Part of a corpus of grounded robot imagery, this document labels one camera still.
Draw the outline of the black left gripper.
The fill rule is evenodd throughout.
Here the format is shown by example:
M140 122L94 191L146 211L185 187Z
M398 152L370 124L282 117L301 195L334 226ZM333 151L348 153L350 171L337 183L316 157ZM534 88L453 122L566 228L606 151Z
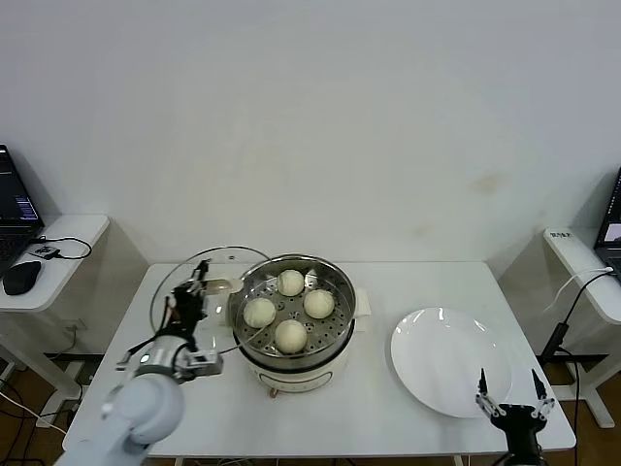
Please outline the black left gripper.
M201 260L190 277L173 290L175 305L167 323L167 331L171 335L192 337L198 322L207 316L204 311L205 294L219 293L219 280L205 281L209 269L210 260Z

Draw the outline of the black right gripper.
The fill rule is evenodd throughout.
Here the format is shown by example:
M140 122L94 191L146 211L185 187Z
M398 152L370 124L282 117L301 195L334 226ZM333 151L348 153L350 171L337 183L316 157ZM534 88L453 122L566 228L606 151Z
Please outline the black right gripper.
M538 398L535 407L499 405L489 394L485 371L480 369L475 402L490 418L492 425L505 434L507 442L507 452L493 465L547 465L537 434L545 427L556 399L548 395L546 385L534 369L531 374Z

